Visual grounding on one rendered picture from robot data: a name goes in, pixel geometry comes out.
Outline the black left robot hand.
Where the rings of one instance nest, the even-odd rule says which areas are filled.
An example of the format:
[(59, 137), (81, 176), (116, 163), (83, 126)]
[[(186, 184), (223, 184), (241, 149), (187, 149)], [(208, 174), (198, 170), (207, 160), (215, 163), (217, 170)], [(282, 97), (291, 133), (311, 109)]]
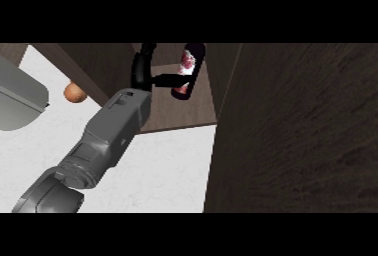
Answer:
[(131, 87), (143, 91), (152, 91), (152, 87), (180, 88), (193, 80), (192, 75), (159, 74), (152, 76), (150, 61), (155, 48), (155, 43), (143, 43), (133, 59)]

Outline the dark wine bottle red label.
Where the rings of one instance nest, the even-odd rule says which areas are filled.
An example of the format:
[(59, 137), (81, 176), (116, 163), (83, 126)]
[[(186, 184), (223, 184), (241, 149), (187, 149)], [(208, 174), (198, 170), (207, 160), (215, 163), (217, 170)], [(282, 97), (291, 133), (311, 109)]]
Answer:
[(190, 81), (179, 88), (171, 89), (171, 96), (179, 100), (187, 100), (192, 95), (192, 90), (198, 78), (198, 73), (202, 66), (202, 61), (205, 57), (205, 44), (204, 43), (187, 43), (184, 45), (180, 65), (179, 65), (179, 75), (190, 76)]

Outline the dark brown wooden cabinet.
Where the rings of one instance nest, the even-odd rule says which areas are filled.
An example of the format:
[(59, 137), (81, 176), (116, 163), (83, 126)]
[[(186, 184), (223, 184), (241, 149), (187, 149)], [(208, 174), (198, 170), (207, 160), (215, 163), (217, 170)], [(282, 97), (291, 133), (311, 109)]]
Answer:
[[(35, 43), (32, 47), (77, 83), (97, 104), (130, 86), (131, 62), (139, 43)], [(241, 45), (208, 43), (190, 98), (179, 100), (168, 88), (152, 90), (145, 133), (212, 125), (220, 118)]]

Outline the dark brown cabinet door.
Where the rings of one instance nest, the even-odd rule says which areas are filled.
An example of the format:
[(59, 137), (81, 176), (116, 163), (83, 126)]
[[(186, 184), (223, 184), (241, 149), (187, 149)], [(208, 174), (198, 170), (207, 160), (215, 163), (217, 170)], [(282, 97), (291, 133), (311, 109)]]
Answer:
[(207, 212), (378, 212), (378, 44), (246, 44)]

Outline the orange round fruit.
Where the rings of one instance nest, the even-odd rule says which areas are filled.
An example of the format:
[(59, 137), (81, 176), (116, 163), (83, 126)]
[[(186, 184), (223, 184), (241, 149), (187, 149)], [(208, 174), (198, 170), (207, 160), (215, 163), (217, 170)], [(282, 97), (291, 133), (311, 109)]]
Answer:
[(63, 96), (71, 103), (81, 103), (87, 98), (87, 93), (78, 87), (78, 85), (74, 82), (71, 82), (65, 87)]

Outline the grey rounded appliance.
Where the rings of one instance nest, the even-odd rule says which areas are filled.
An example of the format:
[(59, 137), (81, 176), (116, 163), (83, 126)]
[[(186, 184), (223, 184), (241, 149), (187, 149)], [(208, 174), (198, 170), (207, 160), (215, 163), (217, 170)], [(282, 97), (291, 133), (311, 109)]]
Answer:
[(46, 86), (0, 56), (0, 130), (25, 127), (47, 106)]

